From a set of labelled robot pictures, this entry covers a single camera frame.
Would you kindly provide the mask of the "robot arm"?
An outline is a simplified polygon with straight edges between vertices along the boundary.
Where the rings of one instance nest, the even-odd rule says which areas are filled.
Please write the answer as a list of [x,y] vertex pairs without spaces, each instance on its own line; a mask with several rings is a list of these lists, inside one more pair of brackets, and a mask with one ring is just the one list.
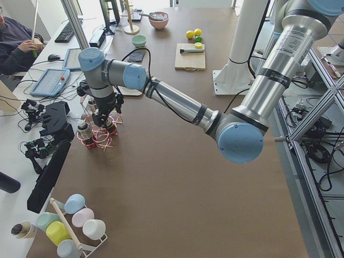
[[213,111],[158,78],[150,77],[139,64],[108,60],[100,49],[86,48],[78,60],[98,106],[95,123],[103,125],[114,109],[115,85],[135,89],[201,127],[228,160],[250,162],[262,151],[273,108],[313,43],[328,34],[341,14],[343,1],[289,1],[284,7],[281,35],[242,103],[229,114]]

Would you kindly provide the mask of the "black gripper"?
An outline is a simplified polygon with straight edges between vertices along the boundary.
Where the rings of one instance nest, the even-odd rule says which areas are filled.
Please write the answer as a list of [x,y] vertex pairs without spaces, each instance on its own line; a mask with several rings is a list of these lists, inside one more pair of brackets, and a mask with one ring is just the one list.
[[98,112],[92,114],[95,125],[102,127],[103,125],[111,125],[112,119],[109,114],[115,109],[117,113],[121,113],[121,106],[124,103],[124,96],[117,92],[112,92],[104,98],[94,97]]

